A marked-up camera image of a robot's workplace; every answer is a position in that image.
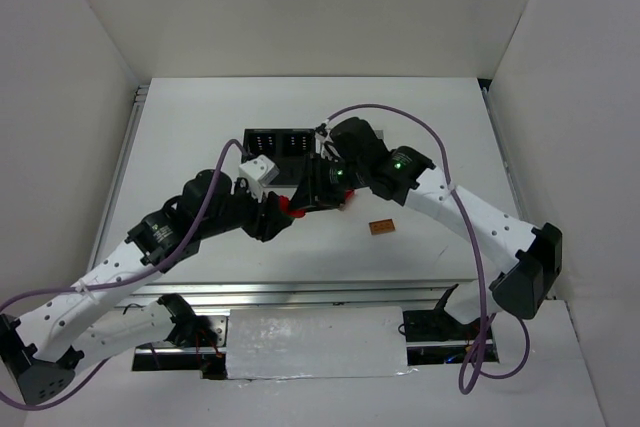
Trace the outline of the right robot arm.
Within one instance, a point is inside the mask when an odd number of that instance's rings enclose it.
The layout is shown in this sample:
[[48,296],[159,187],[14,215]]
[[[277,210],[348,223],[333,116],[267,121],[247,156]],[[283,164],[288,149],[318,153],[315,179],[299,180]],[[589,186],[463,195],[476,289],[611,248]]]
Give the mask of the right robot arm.
[[341,207],[348,193],[367,188],[375,196],[424,214],[469,241],[474,256],[490,260],[493,279],[478,276],[455,287],[439,307],[460,324],[504,311],[533,319],[562,269],[561,230],[512,217],[456,186],[430,158],[407,146],[388,149],[370,124],[348,118],[317,130],[322,151],[304,164],[289,202],[293,212]]

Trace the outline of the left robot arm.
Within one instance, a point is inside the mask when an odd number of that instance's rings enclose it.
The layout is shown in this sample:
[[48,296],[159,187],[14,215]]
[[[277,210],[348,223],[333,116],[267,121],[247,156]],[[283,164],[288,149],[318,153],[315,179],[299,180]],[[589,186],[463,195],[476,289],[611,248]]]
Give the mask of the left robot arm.
[[20,408],[59,404],[79,372],[133,345],[180,345],[196,337],[206,322],[178,294],[120,319],[109,315],[131,293],[197,254],[207,238],[241,229],[268,241],[291,225],[287,199],[264,191],[277,168],[255,160],[239,172],[237,180],[218,170],[199,172],[70,287],[42,289],[49,299],[40,307],[18,317],[2,315],[1,359],[21,394]]

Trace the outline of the red curved lego brick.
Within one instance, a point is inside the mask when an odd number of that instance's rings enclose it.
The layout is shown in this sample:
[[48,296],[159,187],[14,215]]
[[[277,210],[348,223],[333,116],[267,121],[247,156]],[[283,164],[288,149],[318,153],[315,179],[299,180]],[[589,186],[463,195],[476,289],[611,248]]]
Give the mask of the red curved lego brick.
[[292,208],[291,201],[286,196],[279,197],[279,208],[284,214],[293,219],[303,218],[306,215],[306,211],[304,209]]

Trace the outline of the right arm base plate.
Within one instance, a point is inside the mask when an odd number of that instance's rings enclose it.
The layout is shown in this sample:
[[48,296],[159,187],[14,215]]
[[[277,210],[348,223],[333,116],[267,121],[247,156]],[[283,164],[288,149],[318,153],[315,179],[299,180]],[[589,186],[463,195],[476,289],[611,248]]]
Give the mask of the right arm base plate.
[[462,324],[441,310],[405,310],[397,330],[410,344],[463,345],[480,333],[480,321]]

